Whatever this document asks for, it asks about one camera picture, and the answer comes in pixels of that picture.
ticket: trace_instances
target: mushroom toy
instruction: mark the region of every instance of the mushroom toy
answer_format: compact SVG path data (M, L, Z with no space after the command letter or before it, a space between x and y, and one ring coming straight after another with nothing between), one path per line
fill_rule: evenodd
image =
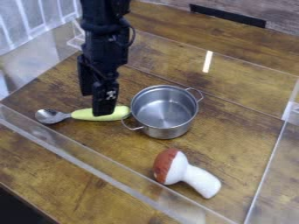
M185 154L177 149L165 150L154 161L154 176L163 185L186 182L210 199L221 190L221 181L202 168L190 165Z

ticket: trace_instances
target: metal spoon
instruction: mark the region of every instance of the metal spoon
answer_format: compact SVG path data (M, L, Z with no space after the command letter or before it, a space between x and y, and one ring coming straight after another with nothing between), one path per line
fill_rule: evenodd
M74 111L70 114L62 113L54 109L41 109L35 113L35 118L41 123L59 123L67 118L74 118L86 121L105 122L122 120L130 114L130 107L117 106L113 115L94 116L93 109L85 108Z

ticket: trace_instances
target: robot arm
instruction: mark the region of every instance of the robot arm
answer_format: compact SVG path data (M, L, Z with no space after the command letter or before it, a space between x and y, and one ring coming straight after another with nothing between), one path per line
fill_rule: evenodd
M118 103L118 68L127 63L129 47L135 40L135 29L125 19L130 1L81 0L86 44L78 58L79 85L82 94L93 95L94 116L113 114Z

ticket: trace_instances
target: pot rim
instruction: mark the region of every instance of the pot rim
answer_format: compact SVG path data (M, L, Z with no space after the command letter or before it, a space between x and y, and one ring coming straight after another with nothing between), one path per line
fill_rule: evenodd
M173 126L170 128L159 128L159 127L151 126L149 124L145 124L143 122L139 121L139 119L137 117L137 114L135 114L134 105L135 105L135 101L137 101L138 96L141 96L142 94L145 94L150 90L154 90L154 89L158 89L158 88L170 88L170 89L177 89L179 91L183 91L193 98L195 106L197 106L195 113L194 113L191 119L187 122L183 122L182 124L179 124L177 126ZM147 87L142 91L139 91L139 93L135 95L135 97L134 97L134 99L131 101L131 114L133 114L134 118L142 123L142 125L145 125L147 128L153 128L153 129L158 129L158 130L173 130L173 129L177 129L177 128L185 126L186 124L191 123L191 121L194 120L195 116L199 114L199 106L201 106L201 104L198 103L195 96L187 91L187 89L189 88L182 88L182 87L177 87L177 86L173 86L173 85L157 85L157 86Z

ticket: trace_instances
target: pot handle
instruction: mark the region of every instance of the pot handle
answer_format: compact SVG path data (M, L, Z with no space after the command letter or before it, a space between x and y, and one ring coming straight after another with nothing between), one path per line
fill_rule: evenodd
M137 127L137 128L131 128L131 127L127 126L125 120L131 116L131 114L133 114L133 113L130 113L129 115L126 115L126 116L122 118L122 123L123 123L123 125L125 125L130 130L141 130L141 129L143 129L145 126L142 126L142 127Z
M197 91L201 94L201 99L198 100L198 103L203 100L205 97L203 97L203 94L202 94L201 90L198 90L198 89L195 89L193 87L189 87L185 90L189 91L189 92L190 92L190 90L193 90L193 91Z

